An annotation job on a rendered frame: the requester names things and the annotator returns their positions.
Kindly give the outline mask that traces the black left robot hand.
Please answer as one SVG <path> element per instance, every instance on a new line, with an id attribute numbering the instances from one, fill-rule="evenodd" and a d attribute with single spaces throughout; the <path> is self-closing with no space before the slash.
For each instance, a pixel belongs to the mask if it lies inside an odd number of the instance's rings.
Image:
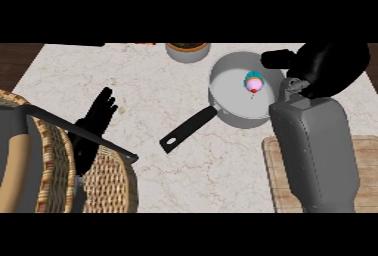
<path id="1" fill-rule="evenodd" d="M 112 115 L 118 109 L 113 102 L 115 98 L 112 97 L 112 90 L 105 87 L 93 101 L 85 117 L 78 119 L 75 122 L 75 125 L 96 136 L 102 136 L 105 134 L 109 126 Z M 76 175 L 82 176 L 90 170 L 99 145 L 74 133 L 68 133 L 68 138 L 74 148 Z"/>

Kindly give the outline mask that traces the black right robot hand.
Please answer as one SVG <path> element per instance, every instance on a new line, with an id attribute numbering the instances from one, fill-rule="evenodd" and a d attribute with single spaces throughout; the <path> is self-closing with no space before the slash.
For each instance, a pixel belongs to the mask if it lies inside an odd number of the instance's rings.
<path id="1" fill-rule="evenodd" d="M 288 49 L 265 51 L 261 65 L 267 69 L 286 69 L 286 76 L 308 82 L 299 95 L 308 99 L 332 97 L 354 82 L 370 60 L 363 42 L 311 42 L 296 52 Z"/>

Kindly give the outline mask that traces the pink cupcake with teal wrapper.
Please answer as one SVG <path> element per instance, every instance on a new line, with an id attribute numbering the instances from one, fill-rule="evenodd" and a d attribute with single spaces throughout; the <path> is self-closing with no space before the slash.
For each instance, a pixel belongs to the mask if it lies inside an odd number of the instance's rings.
<path id="1" fill-rule="evenodd" d="M 264 86 L 264 78 L 258 71 L 249 71 L 245 75 L 243 79 L 243 87 L 245 89 L 255 94 Z"/>

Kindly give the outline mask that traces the pale wooden cutting board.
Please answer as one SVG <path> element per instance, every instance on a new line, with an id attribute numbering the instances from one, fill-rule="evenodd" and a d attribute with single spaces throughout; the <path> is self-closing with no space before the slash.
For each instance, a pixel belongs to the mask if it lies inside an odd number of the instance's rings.
<path id="1" fill-rule="evenodd" d="M 353 135 L 360 187 L 354 199 L 357 213 L 378 213 L 378 136 Z M 280 148 L 276 137 L 261 143 L 273 209 L 276 213 L 301 213 L 302 208 L 289 190 Z"/>

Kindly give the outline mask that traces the beige wooden cylinder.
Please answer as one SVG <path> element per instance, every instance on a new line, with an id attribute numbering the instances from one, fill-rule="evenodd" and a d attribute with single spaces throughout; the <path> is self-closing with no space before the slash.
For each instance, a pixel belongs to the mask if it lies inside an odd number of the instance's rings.
<path id="1" fill-rule="evenodd" d="M 9 152 L 3 181 L 0 185 L 0 212 L 14 212 L 23 190 L 29 166 L 31 138 L 19 134 L 9 139 Z"/>

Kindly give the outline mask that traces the grey bowl with orange rim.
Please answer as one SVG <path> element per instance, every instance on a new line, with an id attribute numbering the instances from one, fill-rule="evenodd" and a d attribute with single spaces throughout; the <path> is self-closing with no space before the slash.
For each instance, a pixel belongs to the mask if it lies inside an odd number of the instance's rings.
<path id="1" fill-rule="evenodd" d="M 165 44 L 165 50 L 169 58 L 184 64 L 200 61 L 208 55 L 209 48 L 209 43 L 202 43 L 193 48 L 180 48 L 171 43 Z"/>

